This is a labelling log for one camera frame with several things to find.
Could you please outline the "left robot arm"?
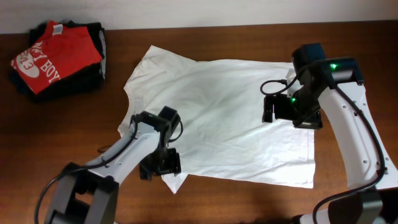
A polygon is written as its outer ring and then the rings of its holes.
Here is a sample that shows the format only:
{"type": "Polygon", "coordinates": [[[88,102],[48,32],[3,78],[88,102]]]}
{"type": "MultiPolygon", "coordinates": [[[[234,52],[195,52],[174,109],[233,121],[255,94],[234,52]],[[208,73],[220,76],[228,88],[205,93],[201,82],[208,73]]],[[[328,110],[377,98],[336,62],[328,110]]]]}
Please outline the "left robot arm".
{"type": "Polygon", "coordinates": [[[50,181],[57,188],[44,222],[114,223],[119,187],[135,167],[144,180],[181,172],[178,152],[168,147],[181,123],[167,106],[132,115],[127,134],[107,151],[83,166],[69,163],[50,181]]]}

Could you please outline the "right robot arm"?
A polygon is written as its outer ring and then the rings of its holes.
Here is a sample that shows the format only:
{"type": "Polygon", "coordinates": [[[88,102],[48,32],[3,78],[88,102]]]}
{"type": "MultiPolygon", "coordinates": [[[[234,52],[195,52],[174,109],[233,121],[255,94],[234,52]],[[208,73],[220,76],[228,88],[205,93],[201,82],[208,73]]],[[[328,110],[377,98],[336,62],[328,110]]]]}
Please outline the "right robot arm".
{"type": "Polygon", "coordinates": [[[321,129],[325,114],[345,165],[348,189],[316,204],[293,223],[396,223],[397,168],[371,116],[363,74],[351,57],[327,58],[319,43],[292,53],[294,77],[264,94],[262,121],[321,129]]]}

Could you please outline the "white printed t-shirt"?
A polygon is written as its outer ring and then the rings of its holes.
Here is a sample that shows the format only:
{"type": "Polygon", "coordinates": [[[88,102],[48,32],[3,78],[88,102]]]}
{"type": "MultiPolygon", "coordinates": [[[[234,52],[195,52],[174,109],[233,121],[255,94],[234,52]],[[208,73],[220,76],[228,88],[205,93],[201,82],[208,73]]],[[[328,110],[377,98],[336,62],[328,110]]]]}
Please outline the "white printed t-shirt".
{"type": "Polygon", "coordinates": [[[124,86],[129,106],[119,133],[133,114],[165,106],[178,112],[172,147],[182,171],[162,176],[172,192],[188,175],[311,189],[314,132],[281,119],[262,122],[260,87],[280,90],[292,71],[288,62],[197,62],[151,46],[124,86]]]}

